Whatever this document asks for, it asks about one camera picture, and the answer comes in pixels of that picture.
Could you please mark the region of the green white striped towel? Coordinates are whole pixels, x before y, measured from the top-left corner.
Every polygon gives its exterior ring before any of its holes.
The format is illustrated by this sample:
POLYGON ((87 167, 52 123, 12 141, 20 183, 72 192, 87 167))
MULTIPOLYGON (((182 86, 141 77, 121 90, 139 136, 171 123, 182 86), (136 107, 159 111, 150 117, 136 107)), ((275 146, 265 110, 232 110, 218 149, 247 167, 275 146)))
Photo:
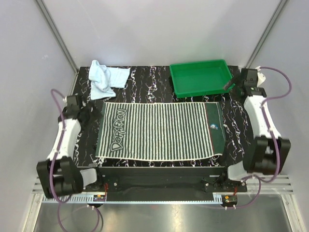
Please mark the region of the green white striped towel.
POLYGON ((116 103, 102 108, 96 156, 141 161, 201 160, 222 155, 218 102, 116 103))

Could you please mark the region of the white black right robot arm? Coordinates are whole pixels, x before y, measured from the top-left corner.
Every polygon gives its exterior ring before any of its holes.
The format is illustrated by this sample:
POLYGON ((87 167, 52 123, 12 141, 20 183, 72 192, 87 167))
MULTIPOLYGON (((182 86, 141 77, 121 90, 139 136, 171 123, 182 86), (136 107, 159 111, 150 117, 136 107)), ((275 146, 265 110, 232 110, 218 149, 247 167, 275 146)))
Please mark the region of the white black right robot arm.
POLYGON ((281 172, 291 148, 290 140, 282 138, 276 129, 267 105, 270 100, 288 96, 291 90, 280 96, 268 97, 261 87, 266 79, 262 69, 262 66, 243 68, 224 86, 225 90, 233 88, 232 92, 246 110, 253 130, 253 142, 243 160, 229 166, 227 175, 219 179, 223 191, 231 191, 236 187, 236 181, 244 182, 251 177, 264 183, 272 182, 281 172))

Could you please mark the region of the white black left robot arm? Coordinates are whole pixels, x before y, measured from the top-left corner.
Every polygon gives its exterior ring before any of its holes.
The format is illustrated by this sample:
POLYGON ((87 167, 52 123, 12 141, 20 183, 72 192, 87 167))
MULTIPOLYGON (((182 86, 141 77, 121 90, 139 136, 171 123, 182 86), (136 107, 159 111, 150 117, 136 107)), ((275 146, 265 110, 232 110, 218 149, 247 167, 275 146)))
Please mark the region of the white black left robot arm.
POLYGON ((100 191, 104 187, 104 179, 99 176, 98 168, 82 170, 73 161, 78 135, 100 119, 101 113, 92 102, 86 102, 79 94, 67 96, 65 103, 57 119, 58 132, 53 148, 46 160, 38 162, 36 166, 48 199, 81 193, 86 186, 93 191, 100 191))

